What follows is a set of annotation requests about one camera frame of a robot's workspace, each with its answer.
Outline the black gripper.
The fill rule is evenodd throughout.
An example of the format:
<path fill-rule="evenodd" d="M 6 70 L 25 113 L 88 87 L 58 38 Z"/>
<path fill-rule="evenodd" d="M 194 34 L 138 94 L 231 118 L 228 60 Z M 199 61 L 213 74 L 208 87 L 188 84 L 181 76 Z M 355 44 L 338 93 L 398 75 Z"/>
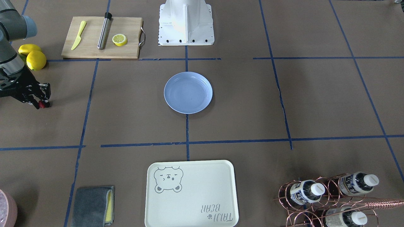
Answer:
<path fill-rule="evenodd" d="M 13 79 L 11 76 L 6 76 L 1 71 L 1 95 L 0 97 L 13 97 L 20 102 L 31 102 L 36 109 L 43 108 L 42 100 L 48 100 L 51 96 L 50 83 L 39 83 L 32 72 L 21 71 L 16 73 L 19 77 Z"/>

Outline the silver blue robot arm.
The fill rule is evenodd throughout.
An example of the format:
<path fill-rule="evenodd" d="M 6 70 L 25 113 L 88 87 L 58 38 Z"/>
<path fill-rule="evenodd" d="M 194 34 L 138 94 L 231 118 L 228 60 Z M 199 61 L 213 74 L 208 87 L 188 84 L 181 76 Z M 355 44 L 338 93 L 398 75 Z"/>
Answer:
<path fill-rule="evenodd" d="M 34 37 L 36 34 L 36 24 L 30 17 L 21 15 L 10 0 L 0 1 L 1 97 L 11 96 L 36 109 L 49 108 L 50 84 L 39 83 L 11 45 L 11 41 Z"/>

